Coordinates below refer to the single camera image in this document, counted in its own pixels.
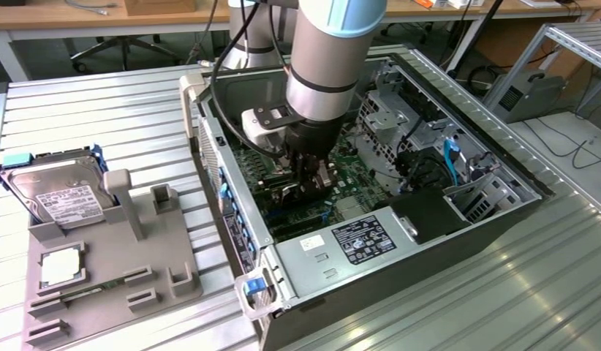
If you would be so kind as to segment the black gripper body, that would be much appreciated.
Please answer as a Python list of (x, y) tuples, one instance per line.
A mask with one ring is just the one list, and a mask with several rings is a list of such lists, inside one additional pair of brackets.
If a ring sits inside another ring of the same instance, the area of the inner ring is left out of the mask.
[(290, 160), (313, 157), (326, 160), (342, 131), (345, 117), (329, 121), (303, 120), (285, 127), (285, 150)]

